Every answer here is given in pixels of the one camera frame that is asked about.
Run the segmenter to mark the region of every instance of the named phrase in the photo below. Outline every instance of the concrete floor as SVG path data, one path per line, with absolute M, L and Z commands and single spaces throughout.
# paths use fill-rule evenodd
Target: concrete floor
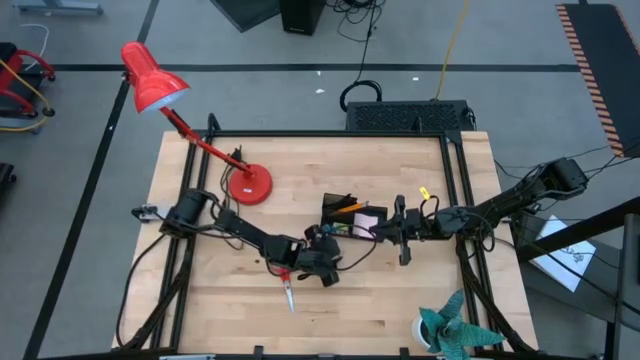
M 640 38 L 638 2 L 608 2 L 619 5 Z M 51 30 L 45 52 L 51 63 L 120 64 L 120 47 L 137 38 L 149 3 L 103 1 L 105 14 L 96 18 L 41 17 L 19 15 L 10 1 L 0 0 L 0 34 L 3 41 L 39 51 L 41 30 L 18 26 L 41 23 Z M 555 4 L 473 1 L 451 62 L 575 64 Z M 388 0 L 367 61 L 441 63 L 461 6 L 462 1 Z M 277 16 L 240 34 L 209 0 L 161 0 L 146 43 L 165 64 L 358 63 L 363 46 L 336 34 L 339 21 L 338 14 L 325 11 L 316 34 L 304 37 L 284 33 Z M 344 31 L 363 36 L 365 27 L 345 26 Z M 356 73 L 180 75 L 193 91 L 176 108 L 195 128 L 204 127 L 213 111 L 225 129 L 343 129 L 338 97 Z M 438 77 L 438 72 L 363 74 L 382 85 L 385 100 L 429 99 Z M 110 348 L 139 229 L 129 210 L 145 202 L 161 133 L 170 128 L 157 115 L 137 115 L 129 94 L 117 127 L 105 129 L 120 86 L 117 71 L 60 72 L 57 78 L 44 88 L 57 115 L 39 135 L 0 133 L 0 162 L 15 164 L 19 176 L 0 207 L 0 286 L 6 289 L 0 292 L 0 359 L 23 354 L 105 131 L 115 132 L 113 141 L 40 356 Z M 358 89 L 349 99 L 371 97 Z M 579 73 L 450 72 L 442 98 L 469 102 L 479 129 L 489 132 L 494 155 L 504 165 L 533 165 L 606 145 Z M 585 169 L 595 168 L 611 155 L 605 149 L 579 162 Z M 500 175 L 503 188 L 514 183 Z M 639 175 L 638 162 L 608 169 L 585 194 L 550 212 L 568 218 L 596 214 L 638 196 L 640 190 L 633 185 Z M 599 240 L 620 246 L 620 232 Z M 603 322 L 539 294 L 528 295 L 542 349 L 573 356 L 603 350 Z M 625 351 L 631 354 L 638 336 L 625 336 Z

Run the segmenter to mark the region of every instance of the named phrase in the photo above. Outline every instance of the plant pot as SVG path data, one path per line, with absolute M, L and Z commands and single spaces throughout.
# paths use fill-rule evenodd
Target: plant pot
M 431 344 L 427 340 L 427 335 L 429 334 L 429 330 L 427 329 L 427 325 L 422 321 L 422 318 L 418 316 L 413 320 L 411 324 L 411 334 L 413 334 L 413 338 L 420 343 L 426 350 L 429 350 Z

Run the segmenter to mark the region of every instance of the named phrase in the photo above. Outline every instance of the yellow tag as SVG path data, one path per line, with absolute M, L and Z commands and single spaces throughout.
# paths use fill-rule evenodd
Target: yellow tag
M 425 189 L 424 186 L 420 188 L 420 192 L 422 193 L 422 196 L 425 200 L 429 200 L 431 198 L 431 195 L 429 195 L 429 192 L 427 191 L 427 189 Z

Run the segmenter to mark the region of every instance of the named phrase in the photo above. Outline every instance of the lamp base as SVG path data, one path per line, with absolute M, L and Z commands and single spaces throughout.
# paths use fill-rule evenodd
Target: lamp base
M 229 179 L 229 191 L 231 196 L 242 205 L 256 205 L 263 202 L 273 187 L 271 174 L 263 166 L 249 164 L 254 175 L 247 176 L 242 171 L 234 171 Z

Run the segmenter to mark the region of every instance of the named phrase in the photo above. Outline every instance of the artificial plant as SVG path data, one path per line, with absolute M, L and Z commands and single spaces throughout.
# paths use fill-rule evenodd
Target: artificial plant
M 463 302 L 460 289 L 438 312 L 420 308 L 420 316 L 429 332 L 425 340 L 430 345 L 430 353 L 442 351 L 447 360 L 468 360 L 465 346 L 493 345 L 505 339 L 501 334 L 463 322 L 460 316 Z

